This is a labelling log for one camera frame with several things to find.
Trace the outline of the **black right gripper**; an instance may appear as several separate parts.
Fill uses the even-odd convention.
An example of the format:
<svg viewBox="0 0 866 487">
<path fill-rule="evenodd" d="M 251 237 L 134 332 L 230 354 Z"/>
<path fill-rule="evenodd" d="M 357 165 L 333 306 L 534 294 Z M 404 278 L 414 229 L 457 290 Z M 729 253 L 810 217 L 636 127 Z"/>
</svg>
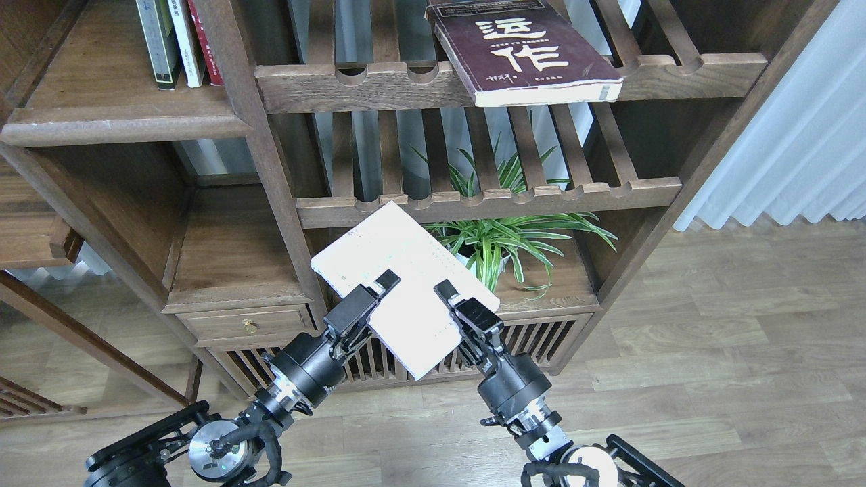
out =
<svg viewBox="0 0 866 487">
<path fill-rule="evenodd" d="M 458 351 L 483 375 L 477 391 L 492 414 L 482 426 L 537 427 L 550 418 L 551 382 L 531 356 L 514 355 L 501 339 L 503 321 L 476 298 L 465 299 L 449 280 L 434 287 L 461 332 Z"/>
</svg>

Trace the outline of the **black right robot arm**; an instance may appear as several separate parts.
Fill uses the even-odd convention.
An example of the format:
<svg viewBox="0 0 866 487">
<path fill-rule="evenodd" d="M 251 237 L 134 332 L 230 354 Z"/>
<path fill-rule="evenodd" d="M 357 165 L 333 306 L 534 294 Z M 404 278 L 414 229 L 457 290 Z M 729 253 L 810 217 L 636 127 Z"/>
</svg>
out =
<svg viewBox="0 0 866 487">
<path fill-rule="evenodd" d="M 457 322 L 465 363 L 484 378 L 477 388 L 491 416 L 480 423 L 500 425 L 525 451 L 523 486 L 541 477 L 547 486 L 678 486 L 680 481 L 617 435 L 606 446 L 581 446 L 560 428 L 560 414 L 545 404 L 551 382 L 528 354 L 512 354 L 501 340 L 500 317 L 477 299 L 464 298 L 449 283 L 435 287 Z"/>
</svg>

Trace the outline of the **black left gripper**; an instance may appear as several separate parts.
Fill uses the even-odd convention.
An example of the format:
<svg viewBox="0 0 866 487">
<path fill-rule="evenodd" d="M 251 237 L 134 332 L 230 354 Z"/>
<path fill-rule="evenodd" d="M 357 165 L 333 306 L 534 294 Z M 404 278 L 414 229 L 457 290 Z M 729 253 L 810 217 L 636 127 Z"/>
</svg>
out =
<svg viewBox="0 0 866 487">
<path fill-rule="evenodd" d="M 328 312 L 315 337 L 301 333 L 264 360 L 273 373 L 268 392 L 285 410 L 310 410 L 344 379 L 344 366 L 370 339 L 370 315 L 400 277 L 387 269 L 370 286 L 359 285 Z"/>
</svg>

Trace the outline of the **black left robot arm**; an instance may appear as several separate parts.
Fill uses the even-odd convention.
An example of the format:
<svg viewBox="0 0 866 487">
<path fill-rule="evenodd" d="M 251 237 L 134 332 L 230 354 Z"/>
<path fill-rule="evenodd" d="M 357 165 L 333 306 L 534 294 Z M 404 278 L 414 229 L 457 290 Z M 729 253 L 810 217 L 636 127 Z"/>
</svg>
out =
<svg viewBox="0 0 866 487">
<path fill-rule="evenodd" d="M 324 321 L 317 336 L 301 333 L 268 359 L 273 381 L 235 419 L 208 413 L 204 400 L 105 447 L 87 459 L 87 486 L 167 486 L 165 465 L 187 448 L 192 471 L 223 486 L 285 485 L 279 436 L 293 413 L 312 413 L 344 379 L 349 358 L 370 339 L 370 315 L 399 283 L 386 271 L 359 285 Z"/>
</svg>

